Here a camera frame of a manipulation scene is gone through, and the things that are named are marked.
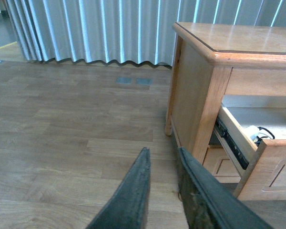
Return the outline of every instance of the white plug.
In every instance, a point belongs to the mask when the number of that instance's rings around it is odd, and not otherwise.
[[[259,129],[255,125],[251,125],[247,128],[244,128],[244,132],[247,136],[249,136],[252,141],[254,141],[259,133]]]

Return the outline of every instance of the power cord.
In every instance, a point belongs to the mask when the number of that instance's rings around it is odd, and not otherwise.
[[[258,127],[259,130],[265,130],[267,131],[271,136],[272,136],[272,139],[275,139],[276,137],[273,135],[273,133],[271,133],[268,129],[264,128],[264,127],[261,127],[259,126]],[[262,136],[262,137],[259,137],[259,136],[256,136],[257,138],[257,141],[255,142],[255,144],[257,146],[259,146],[259,144],[261,144],[262,140],[265,139],[265,138],[269,138],[269,136]]]

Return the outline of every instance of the drawer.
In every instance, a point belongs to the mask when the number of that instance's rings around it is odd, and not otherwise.
[[[230,98],[224,98],[217,119],[231,140],[222,138],[214,129],[240,174],[234,195],[242,200],[286,199],[286,98],[273,96],[278,103],[263,102],[271,96],[237,96],[237,99],[238,102],[231,102]],[[276,138],[263,140],[257,147],[245,131],[250,125],[265,127]]]
[[[240,176],[222,146],[209,145],[203,166],[220,183],[238,183]]]

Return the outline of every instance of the white curtain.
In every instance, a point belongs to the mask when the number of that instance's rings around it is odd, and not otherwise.
[[[286,0],[8,0],[31,61],[172,65],[176,21],[286,26]]]

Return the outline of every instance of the wooden floor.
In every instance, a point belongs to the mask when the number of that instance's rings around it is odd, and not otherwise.
[[[148,228],[187,228],[175,145],[163,133],[170,74],[0,63],[0,229],[85,228],[144,146],[152,158]],[[119,76],[133,83],[117,84]]]

